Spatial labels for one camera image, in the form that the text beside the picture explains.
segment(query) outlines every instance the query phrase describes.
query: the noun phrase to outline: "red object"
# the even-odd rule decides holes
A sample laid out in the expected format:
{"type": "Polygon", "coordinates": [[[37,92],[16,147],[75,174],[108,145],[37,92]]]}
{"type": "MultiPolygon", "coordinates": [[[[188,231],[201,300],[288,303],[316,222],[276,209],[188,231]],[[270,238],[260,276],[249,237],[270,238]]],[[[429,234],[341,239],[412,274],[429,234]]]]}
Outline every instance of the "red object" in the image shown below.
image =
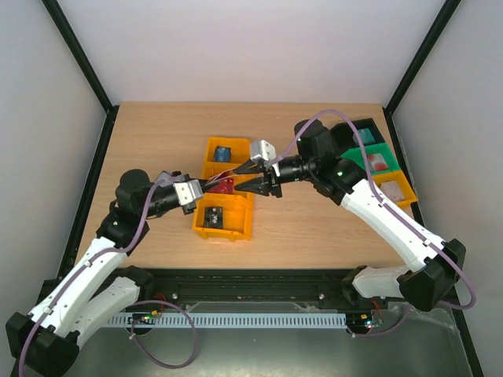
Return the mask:
{"type": "Polygon", "coordinates": [[[232,194],[234,190],[234,179],[226,178],[222,179],[218,185],[210,188],[207,192],[212,192],[214,194],[232,194]]]}

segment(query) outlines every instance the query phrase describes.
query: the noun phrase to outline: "wooden tabletop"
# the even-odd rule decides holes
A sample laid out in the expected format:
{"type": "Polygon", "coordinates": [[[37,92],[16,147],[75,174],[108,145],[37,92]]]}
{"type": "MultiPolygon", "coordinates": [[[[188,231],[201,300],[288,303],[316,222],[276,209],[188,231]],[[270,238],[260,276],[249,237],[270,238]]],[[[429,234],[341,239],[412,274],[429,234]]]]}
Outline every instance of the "wooden tabletop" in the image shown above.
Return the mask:
{"type": "MultiPolygon", "coordinates": [[[[292,139],[298,121],[327,108],[340,110],[353,120],[373,118],[391,146],[378,104],[122,103],[79,258],[107,215],[125,171],[143,169],[154,179],[162,170],[180,170],[197,178],[210,136],[266,139],[279,153],[292,139]]],[[[333,126],[342,119],[326,116],[321,121],[333,126]]],[[[251,241],[203,240],[191,229],[192,218],[173,210],[149,221],[149,234],[124,266],[336,269],[402,264],[366,223],[318,194],[308,182],[284,185],[281,199],[255,196],[251,241]]]]}

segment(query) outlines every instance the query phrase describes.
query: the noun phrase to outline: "blue object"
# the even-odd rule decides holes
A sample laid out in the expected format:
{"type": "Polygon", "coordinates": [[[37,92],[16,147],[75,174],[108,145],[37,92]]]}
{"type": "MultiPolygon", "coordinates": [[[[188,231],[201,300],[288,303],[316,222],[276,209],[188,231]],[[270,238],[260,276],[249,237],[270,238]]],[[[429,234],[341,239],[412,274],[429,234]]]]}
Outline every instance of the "blue object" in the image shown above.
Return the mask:
{"type": "Polygon", "coordinates": [[[213,161],[216,163],[228,163],[230,161],[230,148],[218,146],[215,149],[213,161]]]}

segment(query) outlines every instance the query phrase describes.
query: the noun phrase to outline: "purple cable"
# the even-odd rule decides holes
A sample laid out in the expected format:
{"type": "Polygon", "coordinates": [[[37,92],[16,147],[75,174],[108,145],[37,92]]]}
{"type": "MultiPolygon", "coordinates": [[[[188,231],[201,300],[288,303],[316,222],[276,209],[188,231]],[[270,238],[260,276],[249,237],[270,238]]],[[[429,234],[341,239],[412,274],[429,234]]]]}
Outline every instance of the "purple cable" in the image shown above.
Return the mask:
{"type": "Polygon", "coordinates": [[[399,328],[406,321],[407,317],[410,314],[411,309],[412,309],[412,305],[409,304],[406,308],[406,311],[403,313],[402,318],[400,318],[400,320],[396,323],[396,325],[392,326],[391,328],[388,328],[387,330],[384,330],[382,332],[377,332],[376,334],[355,334],[354,332],[351,331],[350,328],[347,328],[347,332],[349,332],[351,334],[351,336],[354,336],[355,338],[375,338],[377,336],[389,334],[389,333],[393,332],[394,330],[396,330],[397,328],[399,328]]]}
{"type": "Polygon", "coordinates": [[[137,320],[135,322],[133,322],[133,324],[131,325],[131,330],[130,330],[131,336],[130,336],[130,339],[132,339],[134,341],[134,343],[147,356],[148,359],[150,359],[153,363],[159,365],[162,368],[180,369],[180,368],[184,368],[187,365],[189,365],[190,363],[192,363],[194,361],[194,359],[196,359],[197,351],[199,350],[199,337],[197,336],[196,325],[194,324],[194,321],[190,317],[190,315],[185,310],[183,310],[182,308],[180,308],[179,306],[171,304],[170,302],[160,301],[160,300],[138,301],[138,302],[135,302],[133,305],[130,305],[130,307],[131,306],[144,305],[144,304],[159,304],[159,305],[169,306],[170,308],[175,309],[177,312],[179,312],[180,314],[183,314],[185,316],[185,318],[187,318],[187,321],[189,322],[190,327],[192,328],[192,333],[194,334],[194,347],[192,349],[192,353],[190,354],[190,356],[187,359],[187,361],[185,361],[184,363],[181,363],[179,365],[165,364],[162,361],[158,361],[154,356],[152,356],[145,349],[145,347],[140,343],[140,341],[138,340],[136,334],[134,333],[134,326],[137,324],[137,322],[138,322],[137,320]]]}
{"type": "MultiPolygon", "coordinates": [[[[367,153],[365,151],[365,146],[363,145],[363,141],[362,141],[362,138],[360,137],[360,134],[358,132],[358,129],[356,128],[356,126],[354,125],[354,123],[351,121],[351,119],[349,119],[345,114],[343,114],[342,112],[338,112],[337,110],[323,110],[322,112],[319,112],[318,114],[316,114],[315,116],[313,116],[311,119],[309,119],[306,124],[304,124],[302,126],[302,128],[299,130],[299,132],[295,135],[295,137],[293,138],[292,142],[290,143],[290,145],[285,149],[285,151],[283,153],[281,153],[278,157],[276,157],[275,159],[272,159],[269,164],[270,165],[273,165],[279,161],[281,161],[284,157],[286,157],[286,155],[290,152],[290,150],[293,148],[293,146],[295,145],[295,143],[297,142],[297,140],[300,139],[300,137],[303,135],[303,133],[307,130],[307,128],[316,120],[318,119],[319,117],[323,116],[323,115],[327,115],[327,114],[334,114],[334,115],[338,115],[340,116],[342,119],[344,119],[346,121],[346,123],[348,124],[348,126],[351,128],[351,131],[353,131],[353,134],[354,136],[356,137],[356,140],[358,142],[358,146],[360,147],[360,151],[362,152],[362,157],[363,157],[363,163],[365,164],[365,172],[367,174],[367,181],[369,182],[369,187],[370,187],[370,190],[372,191],[372,193],[374,194],[374,196],[377,198],[377,200],[379,201],[379,203],[382,203],[384,198],[382,198],[379,193],[377,192],[376,190],[376,186],[375,186],[375,183],[374,183],[374,180],[373,180],[373,177],[372,177],[372,173],[370,171],[370,165],[369,165],[369,160],[367,159],[367,153]]],[[[417,237],[419,237],[419,239],[421,241],[425,241],[426,240],[426,237],[424,237],[417,229],[415,229],[406,219],[404,219],[400,214],[398,214],[393,208],[391,208],[391,206],[389,206],[388,204],[384,204],[384,208],[386,208],[397,220],[399,220],[408,230],[410,230],[412,233],[414,233],[417,237]]],[[[453,268],[453,270],[456,272],[456,274],[464,281],[464,284],[466,284],[466,287],[468,288],[468,291],[470,292],[470,295],[471,295],[471,298],[470,298],[470,302],[466,305],[456,305],[456,304],[452,304],[450,302],[445,302],[445,301],[441,301],[440,303],[442,303],[443,305],[445,306],[448,306],[450,307],[451,309],[459,309],[459,310],[462,310],[462,309],[470,309],[472,308],[476,301],[477,301],[477,294],[475,292],[475,288],[473,287],[472,283],[470,282],[470,280],[468,279],[468,277],[464,274],[464,272],[459,268],[459,266],[454,263],[454,261],[449,258],[449,256],[444,253],[440,248],[438,248],[436,245],[434,245],[433,243],[430,243],[428,245],[429,247],[431,247],[435,253],[437,253],[438,255],[440,255],[441,258],[445,259],[445,261],[453,268]]]]}
{"type": "MultiPolygon", "coordinates": [[[[136,229],[136,233],[134,234],[134,237],[131,240],[130,244],[127,245],[127,247],[121,248],[121,249],[115,249],[114,247],[109,247],[107,249],[104,249],[104,250],[100,251],[99,253],[96,253],[89,260],[89,262],[93,263],[94,261],[96,261],[96,259],[100,258],[102,255],[104,255],[106,253],[110,253],[110,252],[127,253],[136,245],[136,243],[138,242],[138,239],[140,238],[141,231],[143,230],[143,227],[145,226],[145,220],[147,218],[147,213],[149,212],[149,204],[150,204],[150,201],[152,200],[152,196],[154,195],[154,192],[156,191],[156,189],[164,182],[165,182],[164,179],[156,181],[153,184],[153,186],[150,188],[149,193],[147,194],[147,198],[145,199],[145,205],[143,206],[143,211],[141,213],[140,222],[138,223],[138,229],[136,229]]],[[[80,266],[80,268],[77,269],[75,271],[75,273],[68,278],[66,283],[64,283],[63,287],[61,287],[61,289],[57,292],[57,294],[54,296],[53,300],[48,305],[49,309],[52,309],[54,306],[56,306],[57,302],[59,301],[61,296],[63,296],[63,294],[66,292],[68,287],[70,287],[72,285],[72,283],[80,276],[80,274],[86,268],[87,268],[87,266],[85,266],[85,265],[80,266]]],[[[31,341],[35,337],[35,334],[36,334],[37,330],[39,329],[40,325],[47,318],[47,316],[48,316],[47,313],[44,313],[43,315],[40,316],[39,320],[37,320],[37,322],[35,323],[33,328],[31,328],[26,340],[24,341],[23,349],[21,350],[21,354],[19,356],[19,368],[18,368],[19,377],[24,377],[24,364],[26,362],[26,355],[28,354],[28,347],[30,346],[31,341]]]]}

